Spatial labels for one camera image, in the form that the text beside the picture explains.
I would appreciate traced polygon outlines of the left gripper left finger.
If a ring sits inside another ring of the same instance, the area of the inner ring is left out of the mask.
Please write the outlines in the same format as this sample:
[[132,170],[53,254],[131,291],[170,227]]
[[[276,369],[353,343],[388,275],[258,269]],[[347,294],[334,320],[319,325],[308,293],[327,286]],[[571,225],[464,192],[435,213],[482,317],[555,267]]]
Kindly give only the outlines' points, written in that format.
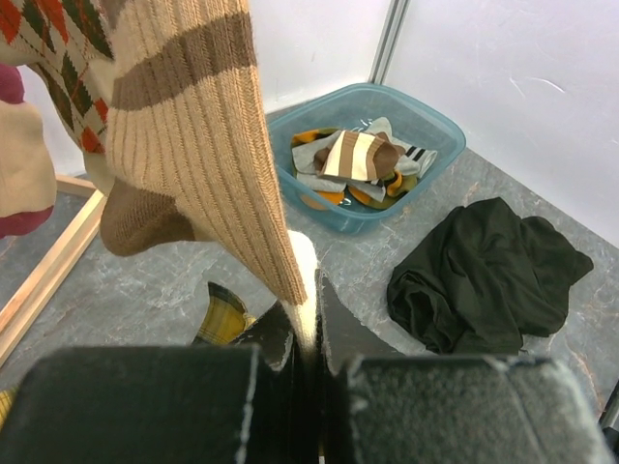
[[291,463],[293,336],[279,305],[224,346],[73,347],[33,365],[5,463]]

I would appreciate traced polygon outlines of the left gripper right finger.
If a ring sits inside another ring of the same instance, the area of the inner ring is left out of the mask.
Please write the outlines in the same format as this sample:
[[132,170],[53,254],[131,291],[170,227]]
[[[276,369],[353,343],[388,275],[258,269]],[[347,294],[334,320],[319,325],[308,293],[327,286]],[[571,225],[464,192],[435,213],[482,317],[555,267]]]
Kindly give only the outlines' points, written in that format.
[[548,358],[406,356],[316,276],[329,463],[610,463],[572,372]]

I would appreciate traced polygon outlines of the brown beige striped sock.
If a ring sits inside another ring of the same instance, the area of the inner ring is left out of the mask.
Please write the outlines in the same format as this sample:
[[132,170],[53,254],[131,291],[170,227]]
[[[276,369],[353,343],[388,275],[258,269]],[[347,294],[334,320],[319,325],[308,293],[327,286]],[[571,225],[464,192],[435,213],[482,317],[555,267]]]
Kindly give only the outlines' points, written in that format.
[[347,180],[374,181],[395,170],[399,154],[388,140],[373,134],[342,130],[332,147],[339,153],[338,168]]

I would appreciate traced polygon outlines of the olive striped sock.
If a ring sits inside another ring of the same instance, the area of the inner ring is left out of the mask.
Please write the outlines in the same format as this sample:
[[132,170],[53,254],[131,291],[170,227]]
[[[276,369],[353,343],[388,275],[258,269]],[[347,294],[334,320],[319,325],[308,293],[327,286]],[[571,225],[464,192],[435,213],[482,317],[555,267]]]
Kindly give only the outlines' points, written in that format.
[[355,200],[373,210],[387,210],[417,185],[418,177],[415,174],[403,175],[396,170],[377,181],[350,181],[345,185],[336,184],[336,191],[316,190],[314,193],[326,202],[340,207],[351,206]]
[[295,149],[317,141],[320,141],[324,147],[330,147],[334,143],[334,137],[338,136],[339,133],[340,129],[338,128],[318,128],[299,132],[292,136],[290,148]]

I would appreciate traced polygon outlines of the grey sock black stripes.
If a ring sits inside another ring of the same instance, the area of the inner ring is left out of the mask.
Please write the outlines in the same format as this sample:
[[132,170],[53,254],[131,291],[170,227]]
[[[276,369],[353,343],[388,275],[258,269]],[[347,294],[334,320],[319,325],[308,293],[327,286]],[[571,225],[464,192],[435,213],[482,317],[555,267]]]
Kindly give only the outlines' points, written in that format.
[[296,179],[309,189],[343,192],[347,176],[338,168],[339,153],[332,150],[334,138],[322,138],[292,149]]

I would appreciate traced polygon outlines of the olive striped sock front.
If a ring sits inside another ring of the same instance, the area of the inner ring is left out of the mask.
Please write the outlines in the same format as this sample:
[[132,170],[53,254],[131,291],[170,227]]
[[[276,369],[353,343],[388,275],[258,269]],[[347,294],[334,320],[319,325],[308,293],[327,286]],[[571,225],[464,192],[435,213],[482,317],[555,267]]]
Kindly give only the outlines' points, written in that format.
[[320,141],[324,147],[330,147],[334,143],[334,137],[338,136],[339,133],[340,129],[338,128],[318,128],[299,132],[292,136],[290,148],[295,149],[317,141]]

